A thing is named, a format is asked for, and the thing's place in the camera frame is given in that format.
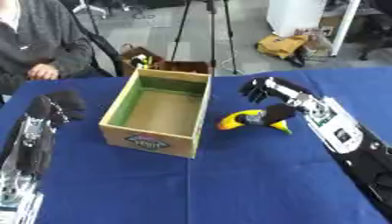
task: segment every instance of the table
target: table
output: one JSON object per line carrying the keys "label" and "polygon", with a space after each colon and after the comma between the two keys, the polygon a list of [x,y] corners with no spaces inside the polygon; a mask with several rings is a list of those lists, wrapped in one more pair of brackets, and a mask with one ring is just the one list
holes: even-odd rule
{"label": "table", "polygon": [[252,77],[273,75],[335,97],[392,143],[390,74],[391,67],[380,67],[215,78],[194,160],[105,144],[97,123],[124,78],[35,81],[0,109],[0,144],[34,95],[71,88],[87,102],[87,119],[56,136],[38,224],[387,223],[301,116],[289,120],[293,136],[260,127],[218,131],[214,123],[224,114],[277,102],[257,106],[237,92]]}

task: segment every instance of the box label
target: box label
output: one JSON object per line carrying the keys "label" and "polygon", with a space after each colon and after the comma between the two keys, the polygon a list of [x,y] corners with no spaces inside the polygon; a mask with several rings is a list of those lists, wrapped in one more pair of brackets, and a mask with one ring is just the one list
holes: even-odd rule
{"label": "box label", "polygon": [[126,137],[125,140],[130,141],[137,146],[143,147],[149,151],[157,151],[170,146],[168,143],[157,140],[151,136],[134,135]]}

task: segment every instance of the tripod leg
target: tripod leg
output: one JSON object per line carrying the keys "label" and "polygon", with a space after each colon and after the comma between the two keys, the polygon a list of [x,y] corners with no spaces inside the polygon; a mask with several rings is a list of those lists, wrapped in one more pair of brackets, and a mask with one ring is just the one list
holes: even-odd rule
{"label": "tripod leg", "polygon": [[188,16],[188,11],[189,8],[191,7],[191,1],[192,0],[186,0],[186,5],[184,9],[184,16],[181,19],[181,25],[179,26],[178,30],[178,35],[176,39],[174,40],[176,42],[176,45],[174,46],[173,54],[171,56],[171,62],[174,61],[174,58],[176,57],[177,50],[179,49],[179,41],[181,40],[182,32],[184,31],[184,25],[186,24],[186,18]]}
{"label": "tripod leg", "polygon": [[223,0],[225,4],[225,12],[226,12],[226,22],[227,22],[227,35],[228,35],[228,41],[230,43],[230,51],[231,51],[231,57],[233,59],[233,74],[238,74],[237,71],[237,63],[235,61],[235,47],[233,43],[233,29],[231,27],[231,20],[230,20],[230,11],[228,9],[228,0]]}
{"label": "tripod leg", "polygon": [[214,0],[209,1],[209,7],[211,9],[211,68],[213,69],[212,76],[215,76],[215,68],[216,68],[216,58],[215,58],[215,6]]}

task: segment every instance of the cardboard box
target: cardboard box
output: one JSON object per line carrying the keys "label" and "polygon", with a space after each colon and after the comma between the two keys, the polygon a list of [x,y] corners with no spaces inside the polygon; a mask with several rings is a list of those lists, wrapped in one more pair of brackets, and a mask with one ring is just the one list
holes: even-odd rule
{"label": "cardboard box", "polygon": [[137,69],[100,122],[108,144],[195,158],[208,74]]}
{"label": "cardboard box", "polygon": [[157,64],[158,70],[179,71],[196,74],[209,74],[210,69],[206,62],[203,61],[161,61]]}

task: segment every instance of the brown box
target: brown box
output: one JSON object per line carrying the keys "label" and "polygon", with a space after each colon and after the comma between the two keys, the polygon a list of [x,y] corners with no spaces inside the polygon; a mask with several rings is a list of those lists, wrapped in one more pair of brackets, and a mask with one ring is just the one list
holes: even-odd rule
{"label": "brown box", "polygon": [[122,57],[122,70],[124,72],[124,76],[131,76],[135,70],[137,69],[133,65],[130,64],[130,60],[133,57],[136,57],[140,54],[144,54],[147,57],[152,57],[152,64],[158,64],[159,62],[163,61],[164,59],[158,55],[156,55],[153,52],[150,52],[149,50],[139,46],[139,47],[133,47],[132,45],[128,45],[129,50],[126,52],[123,52],[121,54]]}
{"label": "brown box", "polygon": [[157,64],[157,69],[196,74],[210,74],[208,64],[203,61],[161,61]]}
{"label": "brown box", "polygon": [[137,69],[100,122],[108,144],[195,158],[208,74]]}

